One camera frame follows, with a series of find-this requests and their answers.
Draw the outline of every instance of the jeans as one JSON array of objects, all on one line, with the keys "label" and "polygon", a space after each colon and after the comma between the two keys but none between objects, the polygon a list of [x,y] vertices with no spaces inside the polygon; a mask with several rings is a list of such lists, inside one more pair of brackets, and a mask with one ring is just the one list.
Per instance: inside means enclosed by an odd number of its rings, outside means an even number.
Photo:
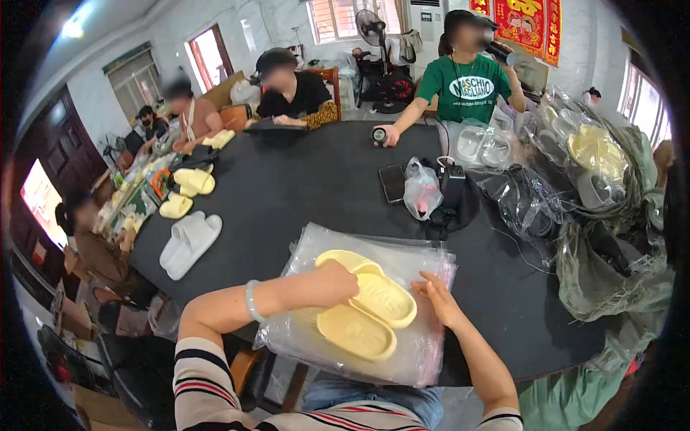
[{"label": "jeans", "polygon": [[353,401],[382,401],[415,413],[429,430],[443,417],[441,388],[415,389],[409,386],[364,383],[320,372],[304,395],[301,410],[311,412]]}]

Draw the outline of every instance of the floor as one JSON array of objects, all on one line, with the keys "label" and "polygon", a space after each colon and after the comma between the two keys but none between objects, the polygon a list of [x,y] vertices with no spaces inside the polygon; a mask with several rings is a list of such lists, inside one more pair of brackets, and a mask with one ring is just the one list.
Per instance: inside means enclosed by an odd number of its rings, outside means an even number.
[{"label": "floor", "polygon": [[[356,110],[344,111],[342,113],[343,121],[381,121],[382,123],[389,123],[397,120],[400,114],[380,114],[373,110],[372,102],[363,102],[361,108]],[[420,119],[417,123],[424,124],[424,120]],[[435,124],[434,119],[427,119],[427,124]],[[270,376],[270,383],[266,390],[266,397],[281,403],[285,397],[285,393],[290,384],[290,378],[295,371],[297,363],[278,357],[273,368],[273,373]],[[307,374],[306,382],[302,390],[302,394],[309,390],[310,383],[316,377],[319,370],[310,368]],[[297,404],[299,409],[302,400]],[[443,422],[436,427],[435,431],[469,431],[474,430],[477,424],[481,421],[483,405],[477,397],[474,388],[444,388],[443,389]],[[261,420],[270,416],[269,413],[257,408],[250,412],[250,416]]]}]

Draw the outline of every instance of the chair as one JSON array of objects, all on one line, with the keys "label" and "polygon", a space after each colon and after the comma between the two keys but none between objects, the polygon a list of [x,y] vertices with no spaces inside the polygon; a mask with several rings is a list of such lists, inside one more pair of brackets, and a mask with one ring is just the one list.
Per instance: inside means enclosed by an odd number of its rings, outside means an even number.
[{"label": "chair", "polygon": [[244,129],[247,120],[252,118],[252,108],[247,104],[224,106],[218,113],[225,128],[235,132]]},{"label": "chair", "polygon": [[[223,336],[223,343],[242,410],[253,410],[263,401],[275,355],[252,351],[251,344],[231,334]],[[174,430],[175,343],[161,337],[101,334],[96,344],[127,409],[151,430]]]},{"label": "chair", "polygon": [[342,120],[342,109],[340,108],[340,84],[338,79],[338,68],[333,69],[307,69],[321,76],[321,79],[333,84],[333,98],[335,105],[338,107],[338,121]]}]

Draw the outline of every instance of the air conditioner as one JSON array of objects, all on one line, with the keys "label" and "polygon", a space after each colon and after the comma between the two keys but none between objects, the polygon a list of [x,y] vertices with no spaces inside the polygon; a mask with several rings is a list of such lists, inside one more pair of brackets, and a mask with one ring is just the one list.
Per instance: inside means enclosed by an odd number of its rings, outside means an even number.
[{"label": "air conditioner", "polygon": [[410,1],[411,25],[422,38],[422,52],[417,53],[415,62],[415,79],[421,78],[426,66],[438,58],[438,40],[443,34],[445,16],[441,0]]}]

